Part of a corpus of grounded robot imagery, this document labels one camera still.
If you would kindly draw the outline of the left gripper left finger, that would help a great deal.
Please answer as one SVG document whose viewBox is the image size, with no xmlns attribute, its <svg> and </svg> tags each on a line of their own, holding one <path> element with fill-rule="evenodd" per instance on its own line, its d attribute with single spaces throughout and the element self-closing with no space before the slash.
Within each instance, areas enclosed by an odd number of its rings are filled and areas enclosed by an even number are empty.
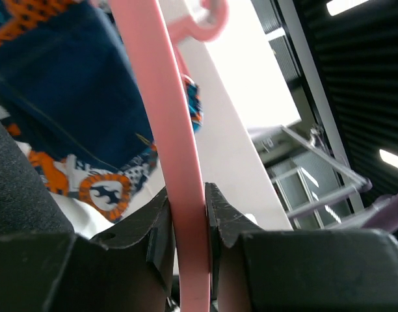
<svg viewBox="0 0 398 312">
<path fill-rule="evenodd" d="M 164 311 L 174 248 L 166 190 L 92 239 L 0 235 L 0 311 Z"/>
</svg>

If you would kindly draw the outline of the black trousers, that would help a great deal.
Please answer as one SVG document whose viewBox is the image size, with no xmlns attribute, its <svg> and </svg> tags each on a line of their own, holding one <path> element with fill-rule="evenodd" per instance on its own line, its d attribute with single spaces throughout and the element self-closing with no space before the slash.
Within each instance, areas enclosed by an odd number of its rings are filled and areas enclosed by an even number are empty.
<svg viewBox="0 0 398 312">
<path fill-rule="evenodd" d="M 0 122 L 0 235 L 30 232 L 74 229 Z"/>
</svg>

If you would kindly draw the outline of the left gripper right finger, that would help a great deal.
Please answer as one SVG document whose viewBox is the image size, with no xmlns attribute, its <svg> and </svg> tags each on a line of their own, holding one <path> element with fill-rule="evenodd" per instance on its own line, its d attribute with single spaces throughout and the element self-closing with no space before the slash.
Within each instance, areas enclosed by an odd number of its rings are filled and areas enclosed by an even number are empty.
<svg viewBox="0 0 398 312">
<path fill-rule="evenodd" d="M 377 229 L 266 231 L 206 183 L 221 311 L 398 311 L 398 241 Z"/>
</svg>

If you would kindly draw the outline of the pink hanger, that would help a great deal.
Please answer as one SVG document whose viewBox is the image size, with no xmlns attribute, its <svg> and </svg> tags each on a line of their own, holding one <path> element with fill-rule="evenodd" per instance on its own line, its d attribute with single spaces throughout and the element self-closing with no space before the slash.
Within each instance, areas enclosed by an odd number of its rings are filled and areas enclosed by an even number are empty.
<svg viewBox="0 0 398 312">
<path fill-rule="evenodd" d="M 174 46 L 214 40 L 229 14 L 226 1 L 203 1 L 210 21 L 187 15 L 166 23 L 157 1 L 109 3 L 137 80 L 166 183 L 178 253 L 182 311 L 208 311 L 211 265 L 204 184 Z"/>
</svg>

